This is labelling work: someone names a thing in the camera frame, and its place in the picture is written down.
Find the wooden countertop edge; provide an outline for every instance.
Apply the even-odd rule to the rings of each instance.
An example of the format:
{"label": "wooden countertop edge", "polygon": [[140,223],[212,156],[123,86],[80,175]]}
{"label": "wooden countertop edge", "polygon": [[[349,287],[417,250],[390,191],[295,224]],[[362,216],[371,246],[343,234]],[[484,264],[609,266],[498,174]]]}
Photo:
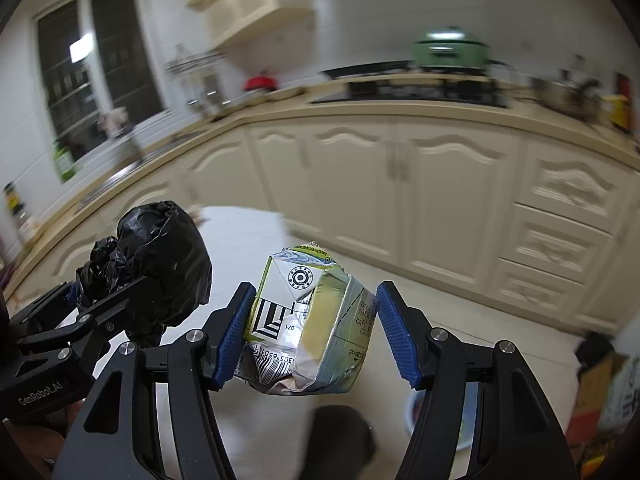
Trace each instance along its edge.
{"label": "wooden countertop edge", "polygon": [[[132,186],[144,176],[164,166],[181,154],[196,148],[197,146],[211,140],[234,128],[263,121],[284,120],[293,118],[327,117],[344,115],[392,115],[392,116],[417,116],[428,118],[454,119],[461,121],[471,121],[476,123],[493,124],[505,126],[540,134],[545,137],[563,140],[587,148],[601,155],[605,155],[630,168],[640,171],[640,156],[633,151],[632,142],[628,145],[620,140],[622,146],[617,146],[603,137],[602,132],[609,130],[602,126],[591,128],[577,120],[564,117],[554,112],[548,112],[549,117],[556,120],[546,120],[528,117],[518,114],[514,109],[492,108],[481,105],[452,104],[445,102],[340,102],[334,104],[308,104],[311,99],[319,98],[322,94],[327,94],[327,89],[335,86],[338,82],[328,82],[329,84],[318,85],[318,89],[324,92],[313,93],[293,97],[279,102],[267,102],[255,107],[244,108],[236,112],[233,116],[224,118],[217,122],[211,120],[200,120],[184,128],[180,133],[187,133],[198,128],[207,128],[200,136],[188,140],[176,148],[163,153],[152,162],[145,164],[140,169],[133,171],[125,180],[117,183],[103,195],[99,196],[84,209],[74,212],[81,196],[103,182],[109,175],[97,179],[91,186],[88,186],[77,197],[70,200],[64,207],[60,208],[60,213],[55,214],[43,225],[43,235],[36,243],[31,252],[25,257],[18,269],[15,271],[12,280],[4,291],[5,297],[10,297],[36,265],[49,253],[50,250],[67,236],[73,229],[98,211],[105,203],[123,192],[127,187]],[[537,105],[525,105],[525,107],[540,108]],[[161,146],[168,140],[160,140],[149,146],[145,151]]]}

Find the garbage bag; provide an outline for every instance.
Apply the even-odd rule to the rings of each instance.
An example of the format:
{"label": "garbage bag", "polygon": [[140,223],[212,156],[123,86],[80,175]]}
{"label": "garbage bag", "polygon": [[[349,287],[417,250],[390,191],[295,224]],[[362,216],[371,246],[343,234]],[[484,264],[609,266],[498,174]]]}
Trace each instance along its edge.
{"label": "garbage bag", "polygon": [[174,202],[138,206],[118,223],[117,238],[96,242],[91,259],[76,273],[78,308],[141,277],[158,280],[156,309],[136,316],[127,336],[142,348],[156,346],[167,326],[178,326],[209,301],[211,260],[191,217]]}

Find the metal screw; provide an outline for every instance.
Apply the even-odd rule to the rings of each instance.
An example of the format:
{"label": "metal screw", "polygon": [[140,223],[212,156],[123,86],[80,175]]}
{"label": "metal screw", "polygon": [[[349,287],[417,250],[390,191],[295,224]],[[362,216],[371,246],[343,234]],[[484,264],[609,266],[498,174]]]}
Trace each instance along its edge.
{"label": "metal screw", "polygon": [[498,346],[505,354],[513,354],[516,351],[516,345],[511,341],[500,341]]}
{"label": "metal screw", "polygon": [[197,343],[204,337],[204,332],[202,330],[189,330],[187,332],[187,341],[189,343]]}
{"label": "metal screw", "polygon": [[449,337],[449,332],[443,328],[434,328],[431,330],[431,337],[436,341],[446,341],[447,337]]}
{"label": "metal screw", "polygon": [[125,341],[118,347],[118,352],[122,355],[129,355],[136,349],[136,344],[133,341]]}

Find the blue textured rubber pad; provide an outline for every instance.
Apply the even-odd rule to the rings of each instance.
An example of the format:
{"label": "blue textured rubber pad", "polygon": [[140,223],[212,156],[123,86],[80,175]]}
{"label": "blue textured rubber pad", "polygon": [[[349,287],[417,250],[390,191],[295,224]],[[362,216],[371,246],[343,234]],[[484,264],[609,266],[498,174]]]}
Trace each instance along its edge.
{"label": "blue textured rubber pad", "polygon": [[217,369],[213,379],[220,388],[234,376],[236,371],[240,353],[244,346],[244,326],[246,325],[246,319],[249,316],[254,299],[255,287],[252,285],[247,290],[244,298],[242,298],[240,306],[238,310],[236,310],[236,314],[231,320],[231,323],[229,323],[222,343],[220,343],[218,348]]}
{"label": "blue textured rubber pad", "polygon": [[404,320],[383,284],[378,286],[378,315],[385,329],[400,376],[415,388],[422,379],[418,370],[418,352]]}

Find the green pot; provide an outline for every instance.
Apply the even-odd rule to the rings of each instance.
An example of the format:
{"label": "green pot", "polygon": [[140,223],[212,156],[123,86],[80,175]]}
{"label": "green pot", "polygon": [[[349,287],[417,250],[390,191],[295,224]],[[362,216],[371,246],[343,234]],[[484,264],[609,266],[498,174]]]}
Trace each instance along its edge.
{"label": "green pot", "polygon": [[428,32],[414,43],[414,61],[422,68],[484,70],[488,59],[489,47],[459,27]]}

